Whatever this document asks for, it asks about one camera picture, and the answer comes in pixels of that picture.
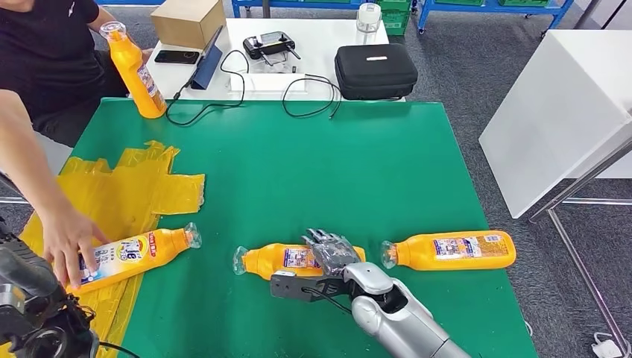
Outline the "person's right hand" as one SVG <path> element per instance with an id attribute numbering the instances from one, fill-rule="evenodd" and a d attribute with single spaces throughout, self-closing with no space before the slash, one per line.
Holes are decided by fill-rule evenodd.
<path id="1" fill-rule="evenodd" d="M 81 286 L 79 258 L 90 271 L 96 271 L 93 241 L 106 244 L 109 239 L 96 223 L 74 207 L 49 210 L 41 215 L 44 258 L 49 261 L 62 286 Z"/>

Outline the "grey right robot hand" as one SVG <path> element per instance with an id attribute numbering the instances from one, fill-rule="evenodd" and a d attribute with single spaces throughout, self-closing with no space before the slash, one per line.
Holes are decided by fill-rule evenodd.
<path id="1" fill-rule="evenodd" d="M 360 263 L 361 257 L 343 237 L 321 229 L 307 229 L 302 236 L 326 276 L 340 276 L 346 266 Z"/>

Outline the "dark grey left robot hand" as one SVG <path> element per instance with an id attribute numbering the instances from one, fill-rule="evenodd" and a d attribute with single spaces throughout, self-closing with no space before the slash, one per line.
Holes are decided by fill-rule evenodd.
<path id="1" fill-rule="evenodd" d="M 19 240 L 1 244 L 1 284 L 4 283 L 37 297 L 49 296 L 60 287 L 50 264 Z"/>

